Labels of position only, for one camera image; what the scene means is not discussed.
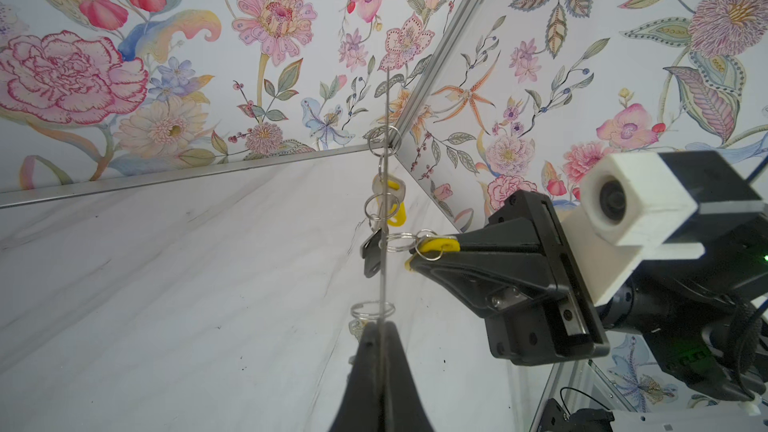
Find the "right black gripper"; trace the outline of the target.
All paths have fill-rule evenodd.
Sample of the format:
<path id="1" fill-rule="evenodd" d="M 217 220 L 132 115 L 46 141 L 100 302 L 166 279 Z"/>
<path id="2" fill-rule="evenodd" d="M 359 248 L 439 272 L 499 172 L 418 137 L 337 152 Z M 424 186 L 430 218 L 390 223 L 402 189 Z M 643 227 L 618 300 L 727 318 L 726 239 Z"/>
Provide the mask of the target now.
<path id="1" fill-rule="evenodd" d="M 415 271 L 485 319 L 491 352 L 520 366 L 604 356 L 609 344 L 551 201 L 518 191 L 461 251 Z"/>

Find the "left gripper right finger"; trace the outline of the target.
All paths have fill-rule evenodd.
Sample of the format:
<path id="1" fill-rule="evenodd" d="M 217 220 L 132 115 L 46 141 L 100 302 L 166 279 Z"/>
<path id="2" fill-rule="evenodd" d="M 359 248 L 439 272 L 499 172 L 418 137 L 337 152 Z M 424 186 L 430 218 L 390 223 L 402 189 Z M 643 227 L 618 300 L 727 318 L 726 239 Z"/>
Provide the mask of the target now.
<path id="1" fill-rule="evenodd" d="M 382 372 L 382 430 L 432 432 L 393 322 L 384 323 Z"/>

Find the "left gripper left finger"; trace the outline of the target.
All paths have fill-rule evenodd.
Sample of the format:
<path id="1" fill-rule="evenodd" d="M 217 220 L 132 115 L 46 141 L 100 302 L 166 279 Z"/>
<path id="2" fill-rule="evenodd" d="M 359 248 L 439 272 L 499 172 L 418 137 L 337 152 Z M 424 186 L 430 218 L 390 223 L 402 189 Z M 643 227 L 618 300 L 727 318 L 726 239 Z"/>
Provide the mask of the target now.
<path id="1" fill-rule="evenodd" d="M 383 427 L 382 333 L 377 322 L 363 329 L 331 432 L 381 431 Z"/>

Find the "steel key holder plate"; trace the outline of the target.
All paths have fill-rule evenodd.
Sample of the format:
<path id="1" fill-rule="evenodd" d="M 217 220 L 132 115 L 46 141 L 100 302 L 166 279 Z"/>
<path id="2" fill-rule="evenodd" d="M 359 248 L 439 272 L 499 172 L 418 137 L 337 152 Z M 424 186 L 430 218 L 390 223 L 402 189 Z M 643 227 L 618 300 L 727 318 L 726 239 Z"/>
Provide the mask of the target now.
<path id="1" fill-rule="evenodd" d="M 381 152 L 378 154 L 379 157 L 379 167 L 378 167 L 378 174 L 380 175 L 384 180 L 387 180 L 389 177 L 388 173 L 388 157 L 395 153 L 395 147 L 399 144 L 399 132 L 395 126 L 393 126 L 390 123 L 390 115 L 385 115 L 385 124 L 378 127 L 377 131 L 369 136 L 368 142 L 370 144 L 377 142 L 380 144 Z M 365 302 L 360 302 L 354 304 L 354 306 L 351 308 L 351 312 L 354 316 L 365 319 L 367 323 L 377 322 L 380 326 L 380 330 L 382 333 L 382 346 L 383 346 L 383 330 L 384 330 L 384 323 L 385 322 L 392 322 L 390 320 L 391 315 L 394 313 L 394 306 L 392 303 L 387 301 L 387 257 L 389 253 L 388 249 L 388 242 L 389 242 L 389 226 L 387 225 L 387 221 L 385 219 L 382 220 L 381 227 L 378 228 L 382 230 L 382 240 L 381 240 L 381 270 L 379 271 L 379 279 L 380 279 L 380 292 L 379 292 L 379 299 L 374 301 L 373 304 L 377 307 L 377 310 L 375 312 L 368 313 L 364 309 L 364 307 L 367 305 Z"/>

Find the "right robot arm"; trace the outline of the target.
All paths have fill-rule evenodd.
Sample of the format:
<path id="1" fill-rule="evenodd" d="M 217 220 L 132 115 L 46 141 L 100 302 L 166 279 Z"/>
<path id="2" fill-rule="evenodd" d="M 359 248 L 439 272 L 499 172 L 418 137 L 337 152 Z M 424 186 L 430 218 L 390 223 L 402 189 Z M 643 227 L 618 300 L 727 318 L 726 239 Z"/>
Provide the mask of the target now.
<path id="1" fill-rule="evenodd" d="M 444 287 L 486 327 L 498 359 L 539 366 L 603 357 L 611 331 L 640 335 L 660 368 L 715 399 L 766 389 L 767 214 L 746 201 L 704 203 L 652 252 L 600 236 L 631 223 L 617 184 L 594 213 L 557 218 L 544 195 L 513 193 L 482 229 L 421 239 L 408 266 Z"/>

